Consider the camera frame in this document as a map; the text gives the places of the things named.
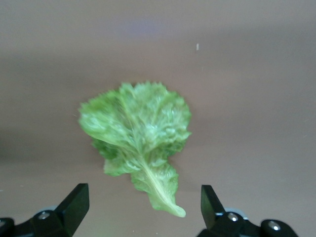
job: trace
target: gray background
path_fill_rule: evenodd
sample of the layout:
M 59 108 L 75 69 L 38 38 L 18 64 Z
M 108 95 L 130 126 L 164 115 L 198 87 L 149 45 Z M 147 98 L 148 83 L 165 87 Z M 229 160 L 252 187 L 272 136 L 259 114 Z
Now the gray background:
M 254 224 L 314 236 L 315 25 L 314 0 L 0 1 L 0 217 L 21 223 L 88 182 L 76 237 L 193 237 L 210 184 Z M 81 102 L 147 79 L 193 114 L 170 159 L 186 218 L 103 174 L 77 123 Z

